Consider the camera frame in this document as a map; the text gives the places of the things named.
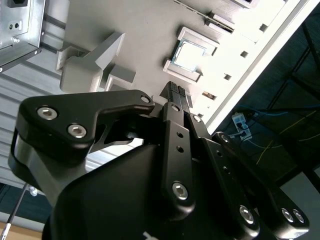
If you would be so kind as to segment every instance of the rectangular hole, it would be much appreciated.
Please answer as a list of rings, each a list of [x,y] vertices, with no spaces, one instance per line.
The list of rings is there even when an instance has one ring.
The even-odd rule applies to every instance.
[[[267,30],[268,26],[265,24],[262,24],[260,27],[260,31],[265,32]]]
[[[248,56],[249,53],[247,53],[246,51],[243,51],[240,56],[243,57],[244,59]]]
[[[225,79],[225,80],[228,80],[228,81],[229,81],[229,80],[231,79],[231,76],[230,76],[230,75],[228,75],[228,74],[224,74],[224,75],[225,75],[225,76],[224,76],[224,79]]]
[[[217,98],[215,95],[212,95],[211,93],[208,93],[208,92],[206,92],[206,91],[204,91],[204,92],[202,93],[202,95],[205,96],[205,97],[207,97],[207,98],[209,98],[209,99],[211,99],[211,100],[213,100],[213,101]]]

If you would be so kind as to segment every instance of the screw hole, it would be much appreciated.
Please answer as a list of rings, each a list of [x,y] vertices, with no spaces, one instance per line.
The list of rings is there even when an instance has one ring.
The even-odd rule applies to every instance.
[[[184,135],[181,132],[177,132],[176,134],[178,135],[179,138],[182,138],[182,139],[184,138]]]
[[[82,134],[82,130],[76,127],[72,129],[72,132],[74,132],[75,134]]]
[[[219,152],[218,150],[216,151],[216,154],[217,154],[219,157],[222,157],[222,153]]]
[[[226,174],[230,174],[230,171],[229,171],[229,169],[228,169],[226,166],[223,167],[223,171],[224,171]]]
[[[231,79],[231,76],[228,74],[225,74],[224,79],[229,81]]]
[[[249,53],[247,53],[246,51],[243,51],[240,56],[243,57],[244,59],[248,56]]]
[[[144,101],[144,102],[147,103],[147,104],[150,103],[149,98],[147,98],[146,96],[143,96],[143,95],[142,95],[142,96],[141,96],[141,100]]]
[[[265,32],[265,31],[267,30],[267,28],[268,28],[267,25],[262,24],[262,25],[260,26],[260,31]]]
[[[176,146],[176,149],[178,150],[179,153],[183,153],[185,150],[180,147],[180,146]]]
[[[172,104],[171,107],[173,108],[173,110],[175,110],[175,111],[177,111],[177,112],[180,111],[179,107],[177,107],[177,106],[174,105],[174,104]]]

